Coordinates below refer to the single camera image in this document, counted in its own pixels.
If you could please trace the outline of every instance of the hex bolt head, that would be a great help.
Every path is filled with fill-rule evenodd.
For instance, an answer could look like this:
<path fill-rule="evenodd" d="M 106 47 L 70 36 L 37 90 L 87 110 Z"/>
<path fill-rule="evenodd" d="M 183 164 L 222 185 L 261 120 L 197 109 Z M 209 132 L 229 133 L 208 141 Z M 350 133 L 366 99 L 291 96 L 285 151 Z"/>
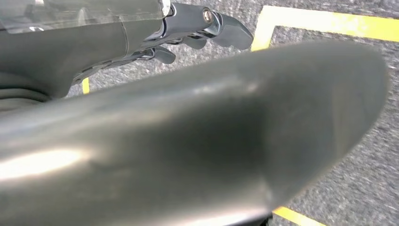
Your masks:
<path fill-rule="evenodd" d="M 204 20 L 207 24 L 211 24 L 213 22 L 213 14 L 209 8 L 205 8 L 204 11 L 202 12 L 202 14 L 203 14 Z"/>

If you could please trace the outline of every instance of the gray pavement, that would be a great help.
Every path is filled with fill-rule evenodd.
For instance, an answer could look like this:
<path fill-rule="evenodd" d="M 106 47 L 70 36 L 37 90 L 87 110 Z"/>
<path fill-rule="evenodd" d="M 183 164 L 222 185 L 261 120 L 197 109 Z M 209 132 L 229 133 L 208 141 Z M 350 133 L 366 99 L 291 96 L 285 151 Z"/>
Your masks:
<path fill-rule="evenodd" d="M 234 16 L 254 32 L 263 5 L 399 18 L 398 0 L 175 0 L 209 6 Z M 399 226 L 399 43 L 277 27 L 272 45 L 303 40 L 355 40 L 385 56 L 391 73 L 388 104 L 363 142 L 328 175 L 293 199 L 288 207 L 328 226 Z M 168 47 L 177 54 L 172 65 L 137 62 L 104 70 L 90 79 L 92 91 L 157 76 L 166 71 L 238 54 L 213 43 L 202 50 Z M 82 93 L 80 86 L 70 96 Z M 272 225 L 293 225 L 276 217 Z"/>

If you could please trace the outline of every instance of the bolt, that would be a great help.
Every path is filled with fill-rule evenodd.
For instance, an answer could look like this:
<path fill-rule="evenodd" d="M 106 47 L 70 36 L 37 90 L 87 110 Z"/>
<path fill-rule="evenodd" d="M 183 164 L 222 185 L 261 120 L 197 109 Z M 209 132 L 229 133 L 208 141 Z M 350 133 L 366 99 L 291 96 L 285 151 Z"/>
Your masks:
<path fill-rule="evenodd" d="M 203 12 L 204 20 L 207 24 L 211 24 L 213 22 L 213 14 L 210 9 L 205 8 Z"/>

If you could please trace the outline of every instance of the yellow parking line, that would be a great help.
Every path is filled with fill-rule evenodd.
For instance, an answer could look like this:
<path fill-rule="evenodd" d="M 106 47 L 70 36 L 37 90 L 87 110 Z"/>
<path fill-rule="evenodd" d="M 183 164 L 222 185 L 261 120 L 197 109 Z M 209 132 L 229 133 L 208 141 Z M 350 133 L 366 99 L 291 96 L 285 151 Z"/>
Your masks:
<path fill-rule="evenodd" d="M 299 226 L 326 226 L 285 207 L 280 207 L 273 211 L 273 213 L 291 222 L 294 222 Z"/>
<path fill-rule="evenodd" d="M 83 89 L 83 94 L 87 94 L 90 92 L 90 84 L 89 84 L 88 78 L 85 78 L 82 81 L 82 89 Z"/>
<path fill-rule="evenodd" d="M 264 6 L 252 50 L 268 48 L 275 26 L 399 42 L 399 20 L 375 16 Z"/>

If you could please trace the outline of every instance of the yellow painted line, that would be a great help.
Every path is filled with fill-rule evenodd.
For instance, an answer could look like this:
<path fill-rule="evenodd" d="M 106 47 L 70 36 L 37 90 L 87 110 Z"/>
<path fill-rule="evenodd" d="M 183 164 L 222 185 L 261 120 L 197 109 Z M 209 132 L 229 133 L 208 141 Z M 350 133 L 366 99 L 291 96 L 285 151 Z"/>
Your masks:
<path fill-rule="evenodd" d="M 273 211 L 273 213 L 291 222 L 294 222 L 299 226 L 326 226 L 285 207 L 280 207 Z"/>
<path fill-rule="evenodd" d="M 398 19 L 264 6 L 258 19 L 252 51 L 269 47 L 275 26 L 399 42 Z"/>
<path fill-rule="evenodd" d="M 82 81 L 82 88 L 83 88 L 83 94 L 88 94 L 90 92 L 90 85 L 89 85 L 88 78 L 85 78 Z"/>

